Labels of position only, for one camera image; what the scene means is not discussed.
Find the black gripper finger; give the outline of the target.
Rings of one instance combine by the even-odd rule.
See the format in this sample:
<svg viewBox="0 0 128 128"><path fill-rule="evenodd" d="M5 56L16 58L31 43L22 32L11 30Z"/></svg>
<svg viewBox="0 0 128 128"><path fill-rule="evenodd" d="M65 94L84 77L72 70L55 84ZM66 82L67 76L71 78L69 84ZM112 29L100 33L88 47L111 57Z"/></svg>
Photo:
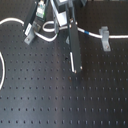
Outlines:
<svg viewBox="0 0 128 128"><path fill-rule="evenodd" d="M67 26L69 32L71 69L73 73L78 73L82 70L82 63L81 63L78 29L75 22L74 7L66 6L66 16L67 16Z"/></svg>

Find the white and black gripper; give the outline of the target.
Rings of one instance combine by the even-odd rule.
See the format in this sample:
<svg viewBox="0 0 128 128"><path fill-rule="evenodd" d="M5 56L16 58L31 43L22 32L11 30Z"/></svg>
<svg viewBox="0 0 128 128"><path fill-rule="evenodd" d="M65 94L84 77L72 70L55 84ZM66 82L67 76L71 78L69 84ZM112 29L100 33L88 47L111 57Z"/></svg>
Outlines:
<svg viewBox="0 0 128 128"><path fill-rule="evenodd" d="M55 14L59 25L66 25L68 23L66 8L73 6L73 0L53 0L53 3L55 5ZM35 19L37 6L38 0L34 0L24 22L23 30L25 35L29 34L30 27Z"/></svg>

